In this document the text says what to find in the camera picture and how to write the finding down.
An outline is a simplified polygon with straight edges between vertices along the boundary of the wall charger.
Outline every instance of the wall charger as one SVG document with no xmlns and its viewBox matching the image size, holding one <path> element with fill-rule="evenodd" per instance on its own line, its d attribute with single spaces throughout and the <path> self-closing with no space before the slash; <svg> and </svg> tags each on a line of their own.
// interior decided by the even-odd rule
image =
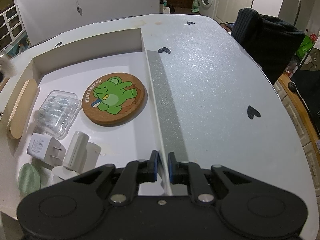
<svg viewBox="0 0 320 240">
<path fill-rule="evenodd" d="M 83 132 L 76 131 L 73 135 L 62 165 L 69 170 L 80 172 L 84 156 L 87 153 L 89 136 Z"/>
<path fill-rule="evenodd" d="M 48 134 L 33 133 L 27 153 L 54 166 L 61 151 L 61 143 Z"/>
</svg>

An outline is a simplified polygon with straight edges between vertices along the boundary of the green round lid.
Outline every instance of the green round lid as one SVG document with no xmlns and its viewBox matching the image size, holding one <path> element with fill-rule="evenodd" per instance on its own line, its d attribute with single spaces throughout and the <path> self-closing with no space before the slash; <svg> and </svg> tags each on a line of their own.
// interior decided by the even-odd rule
<svg viewBox="0 0 320 240">
<path fill-rule="evenodd" d="M 40 175 L 34 166 L 25 163 L 19 171 L 18 187 L 23 195 L 29 195 L 40 188 Z"/>
</svg>

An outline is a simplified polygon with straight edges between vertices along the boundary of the cork coaster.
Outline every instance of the cork coaster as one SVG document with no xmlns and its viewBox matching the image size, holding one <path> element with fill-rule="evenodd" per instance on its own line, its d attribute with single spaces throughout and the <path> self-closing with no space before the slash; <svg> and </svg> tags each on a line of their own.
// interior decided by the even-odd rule
<svg viewBox="0 0 320 240">
<path fill-rule="evenodd" d="M 99 125 L 114 125 L 129 119 L 145 97 L 141 81 L 128 73 L 112 73 L 95 80 L 85 91 L 82 109 Z"/>
</svg>

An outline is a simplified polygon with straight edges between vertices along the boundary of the window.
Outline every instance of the window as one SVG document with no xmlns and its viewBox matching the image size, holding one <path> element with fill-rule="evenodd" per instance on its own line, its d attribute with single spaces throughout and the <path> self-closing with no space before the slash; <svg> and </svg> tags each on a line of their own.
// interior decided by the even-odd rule
<svg viewBox="0 0 320 240">
<path fill-rule="evenodd" d="M 0 51 L 14 42 L 23 32 L 24 26 L 14 0 L 0 0 Z"/>
</svg>

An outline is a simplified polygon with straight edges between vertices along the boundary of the green elephant illustration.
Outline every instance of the green elephant illustration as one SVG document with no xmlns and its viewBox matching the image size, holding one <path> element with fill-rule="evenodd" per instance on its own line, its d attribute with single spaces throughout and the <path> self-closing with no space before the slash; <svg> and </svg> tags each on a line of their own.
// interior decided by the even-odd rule
<svg viewBox="0 0 320 240">
<path fill-rule="evenodd" d="M 131 81 L 122 82 L 119 77 L 109 78 L 93 90 L 93 95 L 97 100 L 91 106 L 98 107 L 100 111 L 107 111 L 109 114 L 118 114 L 122 109 L 121 105 L 138 94 L 135 88 L 124 89 L 131 85 Z"/>
</svg>

